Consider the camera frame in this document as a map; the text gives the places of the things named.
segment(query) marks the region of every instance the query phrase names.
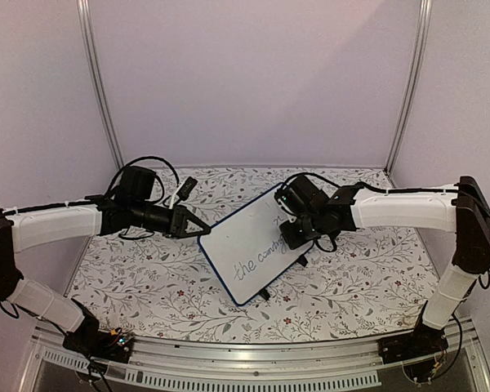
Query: white wall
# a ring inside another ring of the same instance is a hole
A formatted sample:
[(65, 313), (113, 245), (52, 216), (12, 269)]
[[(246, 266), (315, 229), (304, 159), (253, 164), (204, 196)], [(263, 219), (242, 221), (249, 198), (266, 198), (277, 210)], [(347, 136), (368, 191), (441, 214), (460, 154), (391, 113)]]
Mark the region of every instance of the white wall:
[[(114, 173), (74, 0), (0, 0), (0, 205), (101, 192)], [(17, 266), (62, 291), (83, 240), (30, 249)], [(0, 392), (15, 389), (33, 320), (0, 311)]]
[[(490, 0), (434, 2), (421, 79), (394, 174), (401, 186), (472, 175), (490, 204)], [(426, 233), (443, 268), (454, 237)], [(490, 290), (469, 303), (490, 365)]]
[(419, 5), (91, 2), (124, 158), (383, 167)]

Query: table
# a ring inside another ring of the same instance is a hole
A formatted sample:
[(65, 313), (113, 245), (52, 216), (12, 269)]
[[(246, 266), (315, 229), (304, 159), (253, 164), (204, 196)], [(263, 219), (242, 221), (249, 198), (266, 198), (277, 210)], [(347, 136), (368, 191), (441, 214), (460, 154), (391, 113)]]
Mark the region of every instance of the table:
[[(390, 187), (380, 169), (205, 167), (178, 173), (180, 179), (193, 176), (199, 181), (185, 205), (214, 224), (302, 171), (340, 185), (364, 180)], [(158, 173), (170, 194), (170, 173)], [(323, 188), (333, 193), (330, 185)], [(269, 286), (268, 302), (257, 297), (237, 307), (195, 239), (171, 240), (159, 234), (142, 241), (97, 237), (83, 257), (69, 297), (81, 301), (105, 328), (183, 341), (330, 341), (412, 327), (438, 282), (416, 231), (364, 229), (341, 234), (337, 246), (332, 254), (314, 249), (305, 268), (291, 267)]]

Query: blue whiteboard frame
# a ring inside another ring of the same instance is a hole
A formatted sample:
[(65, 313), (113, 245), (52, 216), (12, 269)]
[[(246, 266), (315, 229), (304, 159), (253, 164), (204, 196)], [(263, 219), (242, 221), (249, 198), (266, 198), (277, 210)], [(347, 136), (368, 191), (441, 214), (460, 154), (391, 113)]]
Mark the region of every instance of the blue whiteboard frame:
[[(240, 208), (238, 208), (236, 211), (234, 212), (231, 212), (228, 216), (226, 216), (225, 218), (223, 218), (222, 220), (219, 220), (217, 221), (214, 225), (211, 226), (211, 228), (215, 228), (216, 226), (222, 224), (223, 222), (225, 222), (226, 220), (228, 220), (231, 216), (234, 216), (235, 214), (237, 214), (238, 212), (242, 211), (245, 207), (247, 207), (248, 205), (254, 203), (256, 200), (258, 200), (259, 198), (262, 198), (264, 197), (267, 193), (271, 192), (273, 189), (276, 189), (278, 188), (279, 186), (282, 185), (282, 182), (279, 182), (277, 183), (275, 186), (273, 186), (272, 188), (269, 188), (268, 190), (266, 190), (264, 193), (256, 196), (253, 200), (251, 200), (250, 202), (248, 203), (245, 203), (243, 204)], [(236, 306), (245, 306), (246, 304), (248, 304), (250, 301), (252, 301), (258, 294), (259, 292), (257, 292), (256, 294), (252, 295), (248, 300), (246, 300), (245, 302), (243, 302), (242, 304), (239, 304), (235, 299), (234, 297), (232, 296), (232, 294), (230, 293), (229, 291), (229, 288), (227, 287), (227, 285), (225, 284), (225, 282), (223, 281), (223, 279), (221, 278), (220, 274), (218, 274), (218, 270), (216, 269), (216, 267), (214, 266), (214, 264), (212, 264), (212, 260), (211, 258), (209, 257), (209, 255), (207, 254), (207, 252), (205, 252), (205, 248), (203, 247), (202, 243), (201, 243), (201, 238), (203, 236), (198, 236), (198, 246), (199, 248), (202, 250), (202, 253), (203, 255), (205, 256), (205, 258), (207, 259), (207, 261), (209, 262), (209, 264), (211, 265), (212, 267), (212, 270), (214, 271), (214, 273), (216, 274), (216, 276), (218, 277), (218, 279), (220, 280), (221, 284), (223, 284), (223, 287), (225, 288), (225, 290), (227, 291), (227, 294), (229, 294), (230, 296), (230, 299), (232, 300), (233, 303), (236, 304)], [(305, 250), (303, 253), (301, 253), (300, 257), (303, 256), (303, 255), (306, 255), (310, 249), (312, 249), (314, 247), (314, 244), (310, 245), (310, 247)], [(294, 262), (292, 264), (290, 264), (286, 269), (284, 269), (281, 273), (279, 273), (274, 279), (272, 279), (270, 282), (268, 282), (266, 284), (266, 286), (264, 288), (267, 288), (268, 286), (270, 286), (270, 284), (272, 284), (272, 282), (274, 280), (276, 280), (277, 278), (279, 278), (281, 275), (285, 274), (285, 272), (287, 272), (287, 270), (289, 268), (291, 268), (295, 263), (296, 263), (297, 259), (294, 260)]]

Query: black cable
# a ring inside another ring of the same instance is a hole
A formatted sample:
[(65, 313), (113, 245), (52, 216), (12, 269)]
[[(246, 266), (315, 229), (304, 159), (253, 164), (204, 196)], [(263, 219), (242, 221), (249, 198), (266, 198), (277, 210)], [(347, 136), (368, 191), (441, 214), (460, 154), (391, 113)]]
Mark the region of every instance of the black cable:
[(139, 157), (139, 158), (133, 159), (128, 164), (126, 164), (122, 168), (120, 168), (120, 170), (118, 170), (118, 172), (114, 175), (113, 179), (111, 180), (111, 183), (109, 184), (109, 187), (107, 188), (107, 191), (105, 192), (105, 195), (107, 195), (109, 192), (111, 192), (113, 190), (114, 184), (116, 184), (116, 180), (123, 173), (123, 171), (125, 169), (127, 169), (128, 167), (134, 165), (137, 162), (147, 161), (147, 160), (150, 160), (150, 161), (159, 161), (161, 163), (165, 163), (165, 165), (167, 165), (167, 167), (169, 169), (171, 169), (172, 175), (174, 176), (174, 178), (176, 180), (176, 186), (179, 186), (180, 185), (180, 177), (178, 177), (178, 173), (176, 172), (176, 169), (166, 159), (160, 158), (160, 157), (156, 157), (154, 155), (147, 155), (147, 156), (144, 156), (144, 157)]
[(325, 253), (334, 253), (335, 251), (337, 251), (336, 241), (331, 240), (331, 243), (332, 243), (332, 249), (325, 249), (324, 247), (322, 247), (319, 244), (319, 239), (318, 238), (316, 238), (314, 240), (314, 245), (316, 246), (316, 248), (318, 248), (321, 252), (325, 252)]
[(169, 205), (167, 204), (167, 202), (169, 201), (169, 199), (171, 198), (171, 196), (167, 196), (163, 201), (162, 201), (162, 205), (164, 207), (167, 207), (169, 208)]
[(160, 176), (158, 174), (155, 174), (154, 175), (154, 178), (156, 179), (156, 181), (160, 184), (160, 188), (162, 189), (162, 192), (160, 194), (160, 197), (157, 198), (156, 200), (152, 200), (152, 201), (149, 201), (147, 202), (148, 204), (158, 204), (160, 203), (163, 198), (165, 197), (165, 186), (163, 186), (163, 182), (162, 182), (162, 179), (160, 178)]
[(92, 370), (90, 366), (87, 367), (87, 373), (89, 373), (89, 385), (91, 386), (91, 388), (94, 389), (96, 392), (102, 392), (101, 389), (96, 386), (96, 381), (92, 380)]
[(316, 177), (318, 179), (320, 179), (321, 181), (323, 182), (326, 182), (327, 184), (329, 185), (332, 185), (336, 188), (340, 188), (340, 186), (335, 183), (334, 181), (331, 181), (329, 180), (328, 178), (325, 178), (323, 176), (320, 176), (319, 174), (316, 174), (316, 173), (310, 173), (308, 171), (302, 171), (302, 172), (299, 172), (299, 173), (296, 173), (296, 174), (293, 174), (291, 176), (289, 176), (282, 184), (281, 184), (281, 189), (285, 189), (288, 185), (288, 181), (292, 180), (293, 178), (296, 178), (298, 176), (301, 176), (301, 175), (305, 175), (305, 176), (311, 176), (311, 177)]
[(457, 347), (457, 351), (456, 351), (456, 355), (454, 356), (454, 359), (450, 362), (450, 364), (448, 365), (448, 367), (444, 370), (444, 372), (440, 373), (440, 374), (436, 374), (433, 378), (432, 378), (432, 381), (433, 380), (437, 380), (438, 378), (440, 378), (441, 376), (444, 376), (445, 374), (448, 373), (448, 371), (450, 371), (450, 369), (452, 369), (452, 367), (454, 366), (454, 364), (456, 363), (457, 361), (457, 357), (459, 357), (459, 354), (461, 352), (461, 348), (463, 346), (463, 327), (461, 326), (461, 323), (460, 321), (457, 319), (456, 315), (453, 314), (452, 315), (453, 319), (456, 321), (457, 323), (457, 327), (459, 328), (459, 346)]
[(3, 215), (11, 216), (11, 215), (15, 215), (16, 213), (20, 214), (24, 212), (36, 212), (36, 211), (51, 210), (52, 208), (62, 208), (62, 207), (86, 206), (90, 204), (94, 205), (94, 203), (90, 200), (81, 200), (79, 202), (68, 202), (68, 203), (51, 203), (51, 204), (44, 204), (42, 206), (18, 208), (17, 210), (10, 210), (4, 212)]
[(374, 185), (370, 185), (365, 181), (359, 181), (356, 185), (361, 185), (372, 192), (376, 192), (377, 194), (416, 194), (419, 192), (431, 192), (433, 194), (456, 194), (458, 192), (457, 189), (436, 189), (436, 188), (401, 188), (401, 189), (382, 189), (378, 188)]
[(2, 310), (3, 313), (7, 314), (9, 317), (14, 318), (15, 320), (20, 318), (20, 314), (18, 313), (18, 309), (16, 308), (15, 304), (11, 304), (11, 308), (15, 311), (15, 313), (11, 313), (9, 310), (3, 307), (3, 301), (0, 301), (0, 309)]
[(483, 283), (483, 280), (481, 279), (482, 275), (479, 276), (479, 286), (481, 286), (483, 290), (487, 290), (490, 287), (490, 269), (487, 271), (487, 273), (488, 273), (488, 281), (486, 285)]
[(154, 231), (146, 230), (148, 233), (146, 235), (141, 235), (140, 237), (127, 237), (127, 234), (129, 233), (129, 229), (130, 229), (130, 227), (127, 227), (125, 229), (125, 233), (124, 234), (119, 233), (118, 237), (120, 239), (124, 239), (126, 241), (139, 241), (141, 239), (151, 238), (154, 235)]
[[(109, 392), (113, 392), (111, 386), (109, 385), (109, 383), (107, 382), (107, 379), (105, 378), (104, 373), (98, 368), (97, 363), (94, 361), (94, 359), (92, 359), (90, 355), (84, 354), (82, 349), (76, 343), (74, 343), (74, 341), (72, 339), (69, 339), (67, 332), (64, 331), (58, 324), (53, 323), (52, 321), (49, 321), (49, 323), (51, 323), (58, 331), (60, 331), (60, 333), (62, 335), (64, 335), (64, 337), (68, 338), (68, 341), (71, 342), (71, 344), (74, 346), (74, 348), (77, 350), (77, 352), (79, 352), (81, 355), (83, 355), (85, 357), (85, 359), (89, 362), (90, 368), (93, 368), (100, 375), (100, 378), (104, 382), (107, 390)], [(94, 385), (93, 383), (90, 383), (90, 384), (94, 388), (94, 390), (96, 390), (97, 392), (101, 392), (101, 390), (99, 390), (96, 387), (96, 385)]]
[(474, 202), (487, 214), (488, 218), (490, 219), (490, 210), (483, 204), (483, 202), (481, 202), (481, 200), (479, 200), (472, 194), (466, 193), (465, 191), (461, 191), (461, 193), (468, 196), (469, 198), (472, 198)]

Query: whiteboard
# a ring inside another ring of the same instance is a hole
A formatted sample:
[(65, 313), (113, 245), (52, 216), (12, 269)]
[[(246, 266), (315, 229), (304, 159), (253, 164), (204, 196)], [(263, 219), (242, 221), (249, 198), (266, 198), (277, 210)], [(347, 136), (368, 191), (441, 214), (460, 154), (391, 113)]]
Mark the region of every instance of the whiteboard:
[(279, 225), (288, 215), (274, 200), (280, 186), (252, 200), (212, 227), (198, 244), (225, 289), (236, 303), (245, 305), (305, 253), (291, 250)]
[(90, 3), (126, 161), (385, 165), (421, 2)]

